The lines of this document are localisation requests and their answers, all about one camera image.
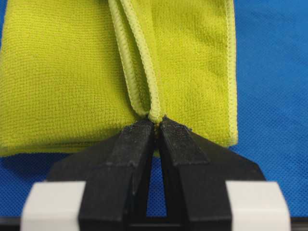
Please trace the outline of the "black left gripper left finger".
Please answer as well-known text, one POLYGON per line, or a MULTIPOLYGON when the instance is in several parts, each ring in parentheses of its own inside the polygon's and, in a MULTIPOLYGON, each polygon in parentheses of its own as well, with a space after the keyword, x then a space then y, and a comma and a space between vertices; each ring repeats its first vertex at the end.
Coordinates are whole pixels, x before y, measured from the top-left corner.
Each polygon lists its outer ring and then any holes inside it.
POLYGON ((153 151, 154 125, 143 119, 56 162, 46 180, 85 181, 78 216, 82 223, 123 223, 125 218, 144 218, 153 151))

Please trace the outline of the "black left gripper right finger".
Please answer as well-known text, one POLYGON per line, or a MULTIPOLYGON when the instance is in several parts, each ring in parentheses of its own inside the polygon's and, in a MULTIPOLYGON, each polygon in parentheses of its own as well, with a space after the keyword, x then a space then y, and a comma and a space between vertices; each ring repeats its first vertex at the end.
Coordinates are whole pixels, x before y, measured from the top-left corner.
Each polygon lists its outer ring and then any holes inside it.
POLYGON ((226 181, 260 180, 259 166, 164 117, 159 126, 167 216, 179 223, 230 223, 226 181))

